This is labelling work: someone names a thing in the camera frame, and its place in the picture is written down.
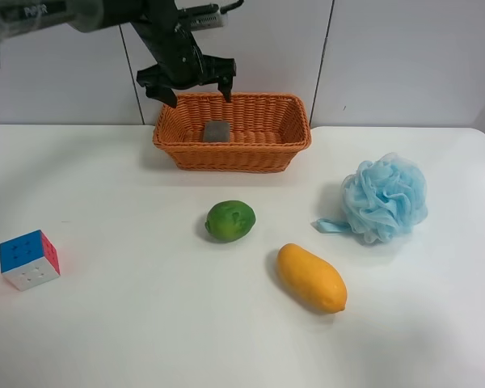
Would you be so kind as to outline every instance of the white table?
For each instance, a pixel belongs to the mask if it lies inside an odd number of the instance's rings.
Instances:
[[[0,388],[485,388],[485,136],[319,128],[274,175],[188,172],[149,126],[0,125],[0,242],[42,229],[61,278],[0,276]],[[428,180],[428,219],[366,247],[319,234],[359,162],[396,151]],[[254,229],[205,240],[212,205]],[[298,243],[331,262],[347,309],[317,315],[272,269]]]

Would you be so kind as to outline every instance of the wall tile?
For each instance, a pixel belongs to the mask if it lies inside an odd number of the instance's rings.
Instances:
[[[118,27],[61,25],[0,49],[0,123],[141,124]]]
[[[485,0],[335,0],[320,124],[485,130]]]

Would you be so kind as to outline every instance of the green lime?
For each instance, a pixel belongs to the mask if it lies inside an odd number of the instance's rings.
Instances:
[[[229,243],[248,234],[254,224],[255,213],[250,206],[227,200],[210,209],[205,228],[217,240]]]

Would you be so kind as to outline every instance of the orange wicker basket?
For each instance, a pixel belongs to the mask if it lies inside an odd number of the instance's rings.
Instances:
[[[230,122],[229,143],[201,140],[211,120]],[[310,128],[294,95],[233,93],[226,103],[220,93],[190,93],[162,109],[153,143],[184,170],[279,172],[310,145]]]

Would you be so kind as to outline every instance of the mango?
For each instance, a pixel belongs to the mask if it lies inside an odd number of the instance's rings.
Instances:
[[[325,313],[345,310],[347,287],[327,261],[287,244],[280,249],[276,266],[280,279],[308,305]]]

